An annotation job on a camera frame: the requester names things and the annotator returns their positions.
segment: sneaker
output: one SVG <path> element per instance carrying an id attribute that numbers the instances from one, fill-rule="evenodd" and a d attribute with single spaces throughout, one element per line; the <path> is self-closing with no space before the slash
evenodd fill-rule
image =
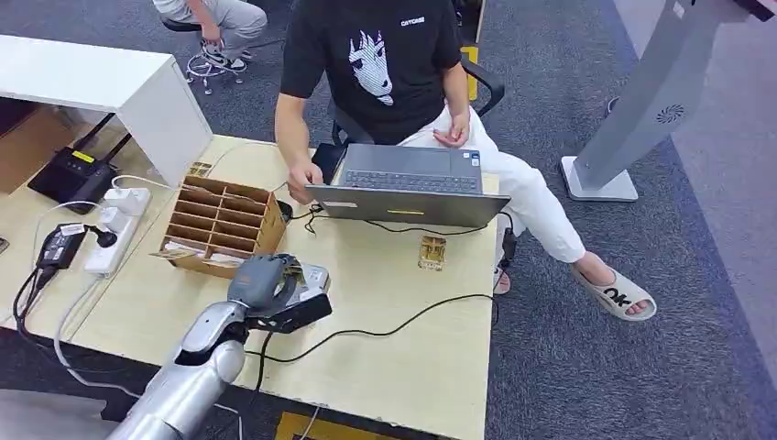
<path id="1" fill-rule="evenodd" d="M 235 60 L 229 60 L 214 44 L 203 43 L 202 55 L 204 55 L 205 60 L 210 64 L 216 67 L 220 67 L 226 71 L 242 72 L 246 69 L 246 63 L 243 60 L 240 60 L 239 58 Z"/>

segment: blue carpet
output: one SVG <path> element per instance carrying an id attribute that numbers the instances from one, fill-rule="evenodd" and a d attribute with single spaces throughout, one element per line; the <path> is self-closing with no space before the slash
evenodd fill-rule
<path id="1" fill-rule="evenodd" d="M 270 17 L 267 39 L 282 37 L 290 2 L 259 3 Z M 191 36 L 162 27 L 150 1 L 141 0 L 110 7 L 97 0 L 5 0 L 0 29 L 164 51 L 180 63 L 196 47 Z M 630 170 L 642 195 L 638 202 L 574 203 L 565 196 L 559 159 L 591 138 L 604 102 L 618 93 L 636 60 L 610 0 L 489 0 L 480 58 L 508 87 L 505 100 L 485 120 L 492 137 L 543 171 L 591 250 L 659 304 L 649 322 L 620 322 L 535 240 L 522 236 L 511 270 L 514 288 L 499 299 L 501 320 L 493 331 L 487 438 L 777 438 L 777 392 L 671 141 Z M 272 139 L 280 69 L 280 47 L 268 47 L 257 53 L 244 84 L 218 83 L 212 96 L 193 87 L 213 131 Z M 314 142 L 328 138 L 327 102 L 323 84 L 308 111 Z M 0 353 L 0 387 L 106 395 L 84 390 L 7 332 Z M 135 390 L 154 371 L 103 355 L 84 362 L 93 368 L 128 367 L 112 380 Z M 247 396 L 245 390 L 230 390 L 224 401 L 239 406 Z M 247 417 L 249 438 L 272 438 L 285 409 L 310 412 L 262 396 Z M 324 412 L 323 418 L 397 438 L 426 438 L 343 414 Z M 214 413 L 206 433 L 227 420 Z"/>

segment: robotic arm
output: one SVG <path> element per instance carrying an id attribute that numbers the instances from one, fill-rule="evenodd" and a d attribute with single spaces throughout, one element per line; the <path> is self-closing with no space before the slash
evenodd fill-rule
<path id="1" fill-rule="evenodd" d="M 206 308 L 172 358 L 109 440 L 193 438 L 246 360 L 250 330 L 277 333 L 313 323 L 332 312 L 329 274 L 279 254 L 246 261 L 229 286 L 227 301 Z"/>

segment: man's hand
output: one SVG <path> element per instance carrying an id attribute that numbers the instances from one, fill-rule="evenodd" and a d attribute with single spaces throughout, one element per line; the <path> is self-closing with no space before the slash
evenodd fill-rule
<path id="1" fill-rule="evenodd" d="M 221 48 L 221 29 L 215 23 L 203 24 L 202 39 Z"/>
<path id="2" fill-rule="evenodd" d="M 469 139 L 469 112 L 453 115 L 451 129 L 447 133 L 434 130 L 434 138 L 449 149 L 461 148 Z"/>
<path id="3" fill-rule="evenodd" d="M 307 184 L 320 185 L 323 183 L 321 169 L 311 161 L 301 161 L 289 167 L 289 194 L 301 204 L 309 204 L 313 201 L 312 195 L 305 191 Z"/>

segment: paper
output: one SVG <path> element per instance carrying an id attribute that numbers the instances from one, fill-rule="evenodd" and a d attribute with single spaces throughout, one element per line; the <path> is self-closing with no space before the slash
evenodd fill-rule
<path id="1" fill-rule="evenodd" d="M 159 252 L 150 253 L 149 255 L 151 257 L 159 257 L 161 259 L 184 259 L 195 254 L 195 252 L 186 249 L 165 249 Z"/>
<path id="2" fill-rule="evenodd" d="M 60 232 L 63 236 L 69 237 L 69 236 L 75 236 L 78 234 L 83 234 L 86 232 L 86 229 L 83 227 L 82 223 L 76 223 L 74 225 L 65 225 L 60 226 Z"/>

